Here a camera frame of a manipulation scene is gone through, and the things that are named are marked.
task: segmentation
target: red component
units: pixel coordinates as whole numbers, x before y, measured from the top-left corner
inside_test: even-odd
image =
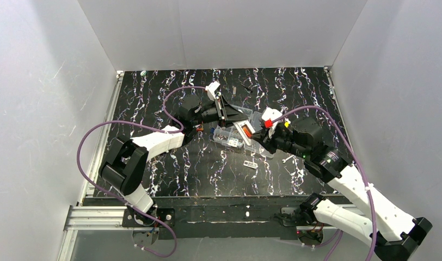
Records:
[[[265,127],[266,127],[267,129],[269,129],[269,128],[272,127],[272,121],[271,121],[270,119],[267,120],[267,121],[265,121]]]
[[[251,136],[253,136],[253,134],[251,133],[251,131],[248,129],[247,125],[242,126],[242,130],[243,132],[245,132],[245,135],[251,139]]]

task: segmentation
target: clear plastic box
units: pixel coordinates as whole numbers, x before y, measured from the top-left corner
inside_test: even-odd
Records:
[[[248,119],[255,131],[258,131],[261,128],[261,113],[257,111],[253,112],[251,109],[235,105],[233,105],[233,107],[248,116]],[[251,146],[245,144],[235,127],[222,129],[221,127],[217,126],[213,132],[213,141],[227,147],[241,148],[243,146],[247,151],[255,152],[261,156],[271,159],[274,157],[273,154],[270,154],[258,142],[254,140],[252,140]]]

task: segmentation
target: marble pattern surface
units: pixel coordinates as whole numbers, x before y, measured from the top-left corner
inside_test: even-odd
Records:
[[[172,90],[181,86],[206,86],[219,81],[220,90],[232,105],[262,112],[266,106],[289,111],[302,105],[316,105],[327,110],[343,129],[333,90],[323,68],[214,69],[181,71],[126,72],[113,119],[138,122],[155,128],[169,123],[162,101]],[[252,88],[247,91],[242,85]],[[181,98],[189,94],[207,97],[201,90],[186,89],[169,99],[167,109],[176,112]],[[303,111],[289,119],[313,117],[326,129],[326,142],[344,150],[344,144],[322,113]],[[247,195],[306,195],[312,192],[329,194],[335,191],[308,174],[302,159],[277,151],[273,159],[261,157],[243,149],[225,147],[212,141],[206,124],[187,146],[157,156],[148,162],[143,186],[151,196],[247,196]],[[118,134],[135,137],[148,130],[128,125],[112,125],[108,145]],[[258,163],[254,170],[243,166],[244,160]],[[100,177],[98,184],[114,190]],[[104,197],[99,191],[95,196]]]

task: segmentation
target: white wall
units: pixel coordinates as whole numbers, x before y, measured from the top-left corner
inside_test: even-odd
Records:
[[[412,260],[442,260],[442,1],[369,0],[332,75],[370,181],[434,226]]]
[[[77,1],[0,1],[0,260],[56,259],[114,81]]]
[[[79,0],[116,70],[333,64],[366,0]]]

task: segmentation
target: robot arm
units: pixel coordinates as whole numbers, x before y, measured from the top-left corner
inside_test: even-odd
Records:
[[[280,116],[279,111],[267,108],[262,129],[253,134],[253,139],[270,153],[279,149],[303,158],[309,173],[345,195],[368,217],[371,210],[366,190],[370,189],[378,228],[375,253],[383,261],[408,260],[432,224],[424,217],[415,219],[396,207],[373,184],[366,188],[357,168],[349,166],[350,161],[337,148],[323,142],[323,130],[312,118],[300,120],[297,128],[283,122],[272,124]],[[340,208],[318,194],[312,194],[300,208],[300,214],[308,222],[331,224],[370,245],[370,219]]]
[[[251,144],[254,133],[248,117],[232,107],[217,92],[219,83],[213,82],[205,88],[209,102],[201,104],[196,95],[186,96],[179,106],[175,118],[184,125],[181,133],[154,132],[145,136],[126,139],[117,137],[99,169],[100,176],[119,191],[124,199],[144,213],[151,213],[154,202],[141,185],[146,163],[153,157],[188,144],[197,133],[197,126],[218,122],[221,127],[234,125],[247,144]],[[164,131],[177,131],[178,123],[172,122]]]

